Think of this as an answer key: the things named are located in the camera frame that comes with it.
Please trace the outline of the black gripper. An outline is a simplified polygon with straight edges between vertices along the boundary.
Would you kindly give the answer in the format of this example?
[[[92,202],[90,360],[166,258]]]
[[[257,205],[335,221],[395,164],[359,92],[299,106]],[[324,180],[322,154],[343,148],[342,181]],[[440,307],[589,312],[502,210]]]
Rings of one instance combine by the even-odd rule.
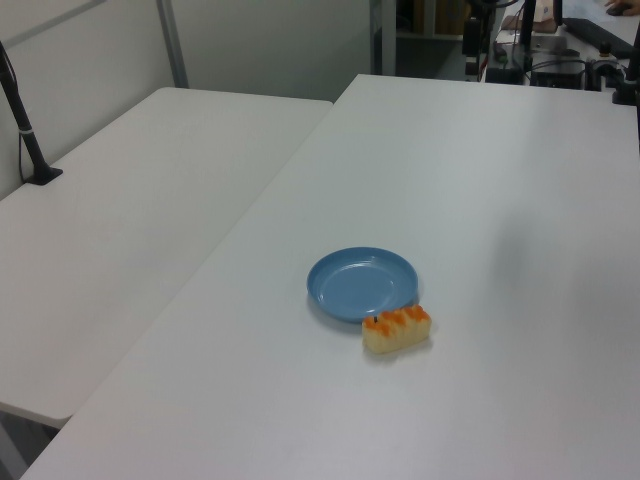
[[[478,54],[481,49],[482,32],[482,21],[479,18],[469,17],[465,20],[462,38],[462,54],[466,56],[464,74],[467,81],[471,80],[473,76],[476,80],[481,78],[481,56]],[[470,56],[476,56],[474,62]]]

